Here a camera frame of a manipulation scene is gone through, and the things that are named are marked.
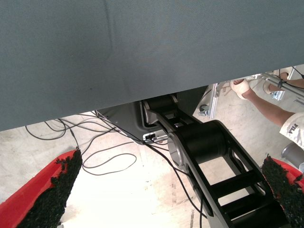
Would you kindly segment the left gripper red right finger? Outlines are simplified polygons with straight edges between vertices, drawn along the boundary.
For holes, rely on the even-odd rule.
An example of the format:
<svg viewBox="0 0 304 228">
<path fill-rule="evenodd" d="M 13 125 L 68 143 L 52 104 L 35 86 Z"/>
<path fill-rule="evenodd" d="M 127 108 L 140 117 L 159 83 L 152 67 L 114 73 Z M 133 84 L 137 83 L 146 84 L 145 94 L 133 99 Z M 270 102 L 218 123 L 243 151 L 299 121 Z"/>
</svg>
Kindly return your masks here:
<svg viewBox="0 0 304 228">
<path fill-rule="evenodd" d="M 304 226 L 304 174 L 270 155 L 264 159 L 262 174 L 291 227 L 302 228 Z"/>
</svg>

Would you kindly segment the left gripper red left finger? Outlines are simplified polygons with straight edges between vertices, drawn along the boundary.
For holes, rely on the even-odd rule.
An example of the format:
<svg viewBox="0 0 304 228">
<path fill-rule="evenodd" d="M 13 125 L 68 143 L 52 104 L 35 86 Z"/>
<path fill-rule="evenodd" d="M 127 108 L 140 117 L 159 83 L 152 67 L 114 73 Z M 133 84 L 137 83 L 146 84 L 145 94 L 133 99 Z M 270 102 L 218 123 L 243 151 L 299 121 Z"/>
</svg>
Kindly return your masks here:
<svg viewBox="0 0 304 228">
<path fill-rule="evenodd" d="M 79 148 L 61 154 L 0 205 L 2 228 L 56 228 L 82 166 Z"/>
</svg>

